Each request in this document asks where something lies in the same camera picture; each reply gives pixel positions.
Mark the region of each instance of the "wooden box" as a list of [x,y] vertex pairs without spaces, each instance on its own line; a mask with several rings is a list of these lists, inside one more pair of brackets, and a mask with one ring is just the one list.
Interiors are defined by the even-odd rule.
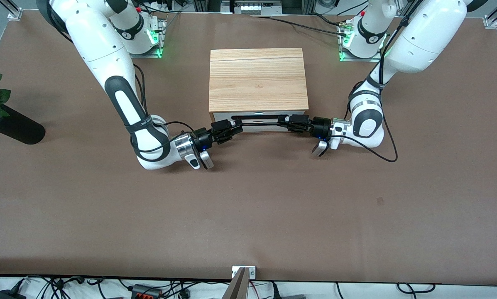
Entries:
[[[220,49],[210,55],[212,121],[275,123],[273,115],[308,110],[302,49]],[[244,127],[244,131],[286,131],[284,127]]]

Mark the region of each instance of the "power adapter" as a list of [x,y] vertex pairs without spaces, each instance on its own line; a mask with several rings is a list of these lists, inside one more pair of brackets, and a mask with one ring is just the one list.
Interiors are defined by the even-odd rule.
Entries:
[[0,299],[27,299],[24,295],[19,294],[19,288],[24,280],[25,278],[22,278],[12,289],[1,290]]
[[0,299],[27,299],[27,297],[18,293],[14,294],[13,291],[4,289],[3,291],[0,291]]

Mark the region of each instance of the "electrical cable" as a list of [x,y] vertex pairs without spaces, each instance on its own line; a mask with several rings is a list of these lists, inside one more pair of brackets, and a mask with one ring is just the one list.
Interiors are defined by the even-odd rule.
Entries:
[[315,27],[311,27],[311,26],[307,26],[307,25],[302,25],[302,24],[299,24],[299,23],[294,23],[294,22],[290,22],[290,21],[286,21],[286,20],[282,20],[282,19],[273,19],[272,17],[267,17],[266,19],[274,20],[274,21],[278,21],[278,22],[283,22],[283,23],[287,23],[287,24],[298,26],[298,27],[302,27],[302,28],[307,28],[307,29],[310,29],[310,30],[315,30],[317,32],[324,32],[324,33],[327,33],[327,34],[334,34],[334,35],[338,35],[338,36],[346,36],[346,34],[341,33],[341,32],[330,32],[330,30],[324,30],[324,29],[320,29],[320,28],[315,28]]
[[280,291],[278,290],[278,286],[276,282],[271,282],[272,288],[274,290],[274,297],[273,299],[281,299]]
[[140,97],[141,97],[140,103],[143,106],[143,87],[142,87],[142,83],[140,82],[140,79],[138,78],[138,75],[135,74],[134,76],[135,76],[136,81],[138,83],[138,87],[140,88]]
[[104,296],[104,293],[103,293],[103,290],[102,288],[100,288],[100,284],[101,282],[104,281],[104,277],[100,277],[100,278],[91,278],[91,279],[88,279],[87,283],[91,286],[97,286],[97,288],[99,289],[99,294],[100,296],[103,298],[103,299],[107,299],[105,296]]
[[386,157],[383,157],[382,155],[376,153],[373,149],[371,149],[368,146],[362,144],[361,142],[359,142],[355,138],[351,138],[351,137],[346,136],[346,135],[331,135],[330,137],[340,137],[340,138],[345,138],[345,139],[348,139],[348,140],[352,140],[353,142],[355,142],[355,143],[359,144],[360,146],[364,147],[370,153],[373,153],[374,155],[378,156],[379,158],[381,158],[381,159],[383,159],[383,160],[385,160],[387,162],[394,163],[394,162],[398,161],[398,150],[396,149],[396,143],[394,142],[394,138],[392,137],[392,133],[390,132],[390,129],[389,129],[389,126],[387,125],[387,120],[385,119],[385,117],[383,117],[383,122],[385,123],[385,127],[387,127],[387,133],[389,133],[390,140],[392,142],[392,148],[394,148],[394,159],[388,159]]
[[180,289],[180,291],[173,292],[171,295],[168,295],[167,297],[164,297],[164,298],[167,299],[167,298],[170,298],[170,297],[174,297],[174,295],[180,293],[181,291],[185,291],[186,289],[188,289],[188,288],[190,288],[190,287],[192,287],[192,286],[194,286],[196,284],[200,284],[200,282],[193,282],[189,286],[183,287],[182,289]]
[[51,285],[51,282],[48,282],[48,283],[45,285],[45,288],[42,288],[42,289],[43,289],[42,299],[44,299],[45,292],[47,292],[47,290],[49,289],[49,285]]
[[[336,14],[336,15],[342,15],[343,13],[345,13],[345,12],[347,12],[347,11],[351,11],[351,10],[352,10],[352,9],[354,9],[354,8],[358,8],[359,6],[365,5],[367,2],[368,2],[368,0],[366,0],[365,2],[362,2],[362,3],[360,3],[360,4],[357,4],[356,6],[350,7],[350,8],[349,8],[349,9],[347,9],[347,10],[341,11],[340,13],[338,13],[338,14]],[[328,12],[330,12],[330,11],[332,11],[332,10],[333,10],[333,8],[332,8],[331,10],[326,11],[325,13],[323,13],[323,15],[326,15],[326,13],[328,13]]]
[[64,38],[67,39],[68,41],[70,41],[70,43],[73,43],[73,41],[71,40],[71,38],[68,37],[68,36],[66,36],[64,34],[64,32],[62,32],[62,30],[60,30],[60,28],[56,25],[56,22],[53,19],[54,9],[51,7],[51,4],[49,3],[49,1],[50,0],[47,0],[47,2],[45,4],[45,9],[47,10],[47,17],[49,17],[49,21],[51,22],[51,25],[53,25],[53,27],[58,31],[58,33],[61,36],[64,36]]
[[339,283],[338,282],[335,282],[335,284],[337,284],[337,291],[339,292],[339,297],[341,297],[341,299],[345,299],[343,297],[343,294],[341,293],[341,288],[339,287]]
[[357,15],[359,15],[360,13],[362,13],[366,8],[368,8],[368,4],[365,7],[361,8],[361,10],[357,13]]
[[385,49],[383,49],[383,53],[381,54],[381,58],[379,59],[379,83],[381,85],[383,85],[383,66],[384,66],[384,62],[385,62],[385,55],[387,53],[387,50],[389,49],[389,45],[394,40],[394,38],[396,37],[398,32],[400,32],[402,27],[406,27],[407,25],[409,25],[409,18],[411,17],[411,15],[413,15],[416,8],[418,8],[422,2],[423,2],[423,0],[417,0],[414,3],[413,7],[410,8],[409,12],[400,21],[398,28],[396,28],[396,30],[394,31],[394,34],[392,34],[392,36],[390,37],[389,41],[387,42],[387,45],[385,46]]
[[252,284],[252,288],[254,288],[254,293],[256,293],[257,299],[260,299],[260,295],[257,293],[256,286],[254,285],[254,283],[252,282],[252,280],[250,281],[250,284]]
[[99,294],[100,294],[100,296],[101,296],[103,299],[106,299],[106,297],[104,296],[103,290],[100,288],[100,282],[97,284],[97,287],[99,288]]
[[136,145],[134,145],[134,143],[132,142],[132,136],[130,137],[130,145],[138,152],[140,153],[151,153],[151,152],[155,152],[157,150],[159,150],[160,148],[163,148],[164,146],[166,146],[167,144],[170,144],[171,142],[173,142],[176,138],[179,138],[180,136],[184,135],[184,134],[189,134],[189,132],[182,132],[176,136],[174,136],[173,138],[171,138],[169,141],[167,141],[166,143],[160,145],[159,147],[156,147],[156,148],[153,148],[153,149],[148,149],[146,151],[143,151],[141,149],[139,149]]
[[118,280],[119,280],[119,283],[120,283],[123,287],[125,287],[125,288],[127,288],[127,289],[130,287],[130,286],[126,286],[125,284],[123,284],[123,281],[122,281],[122,280],[120,280],[120,279],[118,279]]
[[156,9],[156,8],[153,8],[153,7],[145,5],[143,3],[143,1],[140,1],[140,0],[134,0],[134,1],[136,1],[139,5],[142,5],[143,7],[148,8],[148,9],[150,9],[152,11],[156,11],[156,12],[163,12],[163,13],[182,12],[182,11],[162,11],[162,10],[159,10],[159,9]]
[[317,2],[325,7],[325,8],[335,8],[337,5],[339,5],[339,1],[337,0],[317,0]]
[[134,67],[140,71],[140,74],[142,76],[142,84],[140,84],[140,91],[142,92],[142,106],[143,106],[143,110],[145,111],[145,114],[148,115],[147,95],[146,95],[146,90],[145,90],[145,74],[144,74],[142,68],[140,68],[140,66],[138,66],[137,64],[134,63]]
[[309,15],[316,15],[317,17],[320,17],[320,18],[321,18],[324,22],[326,22],[326,23],[328,23],[328,24],[330,24],[330,25],[334,25],[334,26],[338,26],[338,25],[339,25],[339,23],[338,23],[338,22],[332,22],[332,21],[330,21],[330,20],[326,19],[326,17],[325,17],[325,16],[323,16],[323,15],[321,15],[320,13],[317,13],[317,12],[312,12],[312,13],[310,13]]
[[[402,290],[402,288],[400,287],[400,284],[405,284],[410,291],[404,291]],[[404,293],[404,294],[407,294],[407,295],[413,295],[413,299],[416,299],[416,294],[427,294],[427,293],[431,293],[432,291],[434,291],[436,289],[436,284],[431,284],[432,287],[430,289],[427,289],[425,291],[415,291],[413,289],[413,287],[411,287],[410,284],[406,283],[406,282],[398,282],[396,284],[396,288],[398,288],[398,291]]]
[[171,25],[171,23],[176,19],[176,17],[178,17],[178,15],[180,15],[181,13],[180,12],[177,12],[176,15],[174,15],[173,19],[171,21],[169,21],[169,23],[167,23],[167,25],[165,25],[165,30],[167,30],[167,28],[169,28],[169,25]]
[[195,130],[193,130],[193,128],[190,125],[188,125],[187,123],[183,123],[182,121],[170,121],[168,123],[164,123],[163,125],[171,125],[173,123],[179,123],[180,125],[185,125],[191,132],[195,132]]

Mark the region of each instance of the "wood grain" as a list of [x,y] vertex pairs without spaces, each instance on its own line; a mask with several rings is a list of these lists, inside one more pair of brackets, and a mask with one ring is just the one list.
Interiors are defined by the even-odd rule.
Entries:
[[210,54],[210,112],[308,110],[301,48]]

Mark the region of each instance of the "black vase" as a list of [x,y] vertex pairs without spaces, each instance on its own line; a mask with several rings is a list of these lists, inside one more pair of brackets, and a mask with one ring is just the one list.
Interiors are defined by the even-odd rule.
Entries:
[[25,144],[36,144],[45,136],[45,129],[39,123],[5,105],[0,106],[10,116],[0,117],[0,133]]

